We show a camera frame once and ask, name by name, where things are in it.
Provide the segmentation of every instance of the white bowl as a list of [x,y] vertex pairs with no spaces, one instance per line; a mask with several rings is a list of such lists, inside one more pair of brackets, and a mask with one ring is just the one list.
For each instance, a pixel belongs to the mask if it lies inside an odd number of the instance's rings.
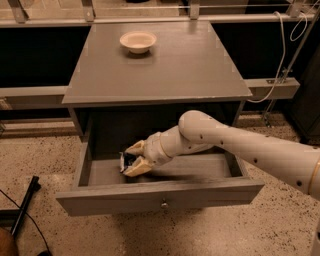
[[156,41],[157,37],[154,34],[144,31],[132,31],[120,38],[120,44],[136,54],[147,52]]

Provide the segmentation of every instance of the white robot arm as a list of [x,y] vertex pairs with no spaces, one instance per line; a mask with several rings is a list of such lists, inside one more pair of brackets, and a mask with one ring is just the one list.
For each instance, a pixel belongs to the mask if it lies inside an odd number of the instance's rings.
[[135,155],[137,159],[123,173],[137,176],[177,155],[213,146],[320,200],[320,149],[230,127],[200,111],[184,113],[177,126],[128,148],[125,154]]

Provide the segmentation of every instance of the railing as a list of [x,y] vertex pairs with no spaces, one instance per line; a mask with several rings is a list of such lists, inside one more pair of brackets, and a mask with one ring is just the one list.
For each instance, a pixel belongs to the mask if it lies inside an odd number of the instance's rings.
[[206,19],[266,20],[306,15],[315,0],[1,0],[0,26],[13,24],[99,23]]

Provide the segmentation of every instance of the black stand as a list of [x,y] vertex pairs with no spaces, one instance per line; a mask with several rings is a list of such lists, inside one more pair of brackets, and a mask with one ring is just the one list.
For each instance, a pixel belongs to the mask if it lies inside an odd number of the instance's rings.
[[[18,210],[0,210],[0,227],[11,227],[11,235],[14,239],[17,238],[23,225],[28,206],[32,199],[33,193],[39,191],[41,185],[38,183],[39,177],[33,176],[29,184],[28,190],[24,196],[20,209]],[[39,255],[51,255],[45,251]]]

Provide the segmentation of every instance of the terrazzo floor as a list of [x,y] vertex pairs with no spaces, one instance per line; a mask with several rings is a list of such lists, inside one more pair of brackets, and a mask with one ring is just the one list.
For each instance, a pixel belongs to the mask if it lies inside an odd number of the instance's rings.
[[[237,126],[299,140],[281,113],[270,122],[248,115]],[[320,203],[247,163],[250,176],[265,182],[250,205],[69,217],[55,193],[70,189],[80,145],[70,123],[8,125],[0,137],[0,188],[20,204],[31,177],[40,177],[29,214],[54,256],[310,255]],[[0,195],[0,208],[14,205]],[[29,219],[17,243],[22,256],[46,249]]]

